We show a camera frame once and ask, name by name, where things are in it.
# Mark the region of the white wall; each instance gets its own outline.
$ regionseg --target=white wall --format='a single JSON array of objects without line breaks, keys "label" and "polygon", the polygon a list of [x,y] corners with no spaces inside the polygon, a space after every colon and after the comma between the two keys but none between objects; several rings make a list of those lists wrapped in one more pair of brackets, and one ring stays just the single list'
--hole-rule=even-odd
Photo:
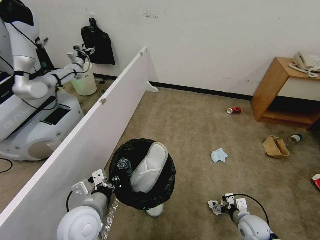
[{"label": "white wall", "polygon": [[318,0],[24,0],[56,67],[81,43],[90,12],[113,43],[118,75],[148,46],[158,80],[252,95],[273,57],[298,50],[320,55]]}]

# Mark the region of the trash can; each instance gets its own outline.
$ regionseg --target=trash can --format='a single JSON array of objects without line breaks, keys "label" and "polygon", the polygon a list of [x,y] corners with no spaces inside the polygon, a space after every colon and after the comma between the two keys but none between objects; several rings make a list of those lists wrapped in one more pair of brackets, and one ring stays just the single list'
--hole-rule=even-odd
[{"label": "trash can", "polygon": [[109,178],[115,185],[114,193],[117,199],[133,208],[149,210],[168,201],[174,188],[176,169],[170,154],[152,189],[136,192],[132,189],[130,180],[135,169],[149,152],[154,140],[139,138],[131,139],[122,144],[113,154],[109,168]]},{"label": "trash can", "polygon": [[[85,62],[83,65],[83,72],[88,69],[89,63]],[[82,74],[82,78],[71,80],[72,85],[76,92],[81,96],[88,96],[96,92],[97,86],[94,80],[93,73],[91,72],[92,64],[90,63],[89,70]]]}]

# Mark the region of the telephone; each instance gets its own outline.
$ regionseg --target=telephone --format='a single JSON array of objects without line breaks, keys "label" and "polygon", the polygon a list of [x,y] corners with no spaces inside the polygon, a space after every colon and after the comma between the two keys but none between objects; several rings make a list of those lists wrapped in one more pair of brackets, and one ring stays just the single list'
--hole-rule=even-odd
[{"label": "telephone", "polygon": [[305,55],[297,52],[293,57],[294,63],[289,63],[289,67],[306,73],[309,78],[316,78],[318,74],[312,72],[320,72],[320,58],[315,55]]}]

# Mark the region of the wall stain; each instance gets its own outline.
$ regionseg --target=wall stain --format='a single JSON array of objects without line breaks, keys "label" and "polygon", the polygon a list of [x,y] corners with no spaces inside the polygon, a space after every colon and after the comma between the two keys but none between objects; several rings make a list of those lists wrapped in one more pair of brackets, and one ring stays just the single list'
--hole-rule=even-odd
[{"label": "wall stain", "polygon": [[148,13],[147,10],[144,10],[144,11],[143,11],[143,15],[144,15],[146,18],[159,18],[159,15],[152,14],[152,13]]}]

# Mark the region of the black plastic bag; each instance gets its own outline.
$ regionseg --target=black plastic bag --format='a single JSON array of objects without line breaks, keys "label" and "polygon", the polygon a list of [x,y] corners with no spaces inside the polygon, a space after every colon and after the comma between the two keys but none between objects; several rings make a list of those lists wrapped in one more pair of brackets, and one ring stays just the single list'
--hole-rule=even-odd
[{"label": "black plastic bag", "polygon": [[95,47],[95,52],[89,56],[90,61],[115,65],[108,34],[98,28],[94,18],[89,18],[89,22],[90,26],[81,28],[81,36],[86,48]]},{"label": "black plastic bag", "polygon": [[[113,179],[116,176],[120,179],[116,183],[114,182],[116,197],[120,202],[140,210],[148,210],[166,202],[169,200],[174,188],[176,169],[169,154],[157,182],[149,192],[135,192],[130,186],[132,172],[147,155],[153,142],[155,141],[145,138],[127,141],[113,154],[109,168],[109,179]],[[122,158],[130,161],[130,170],[119,169],[118,162]]]}]

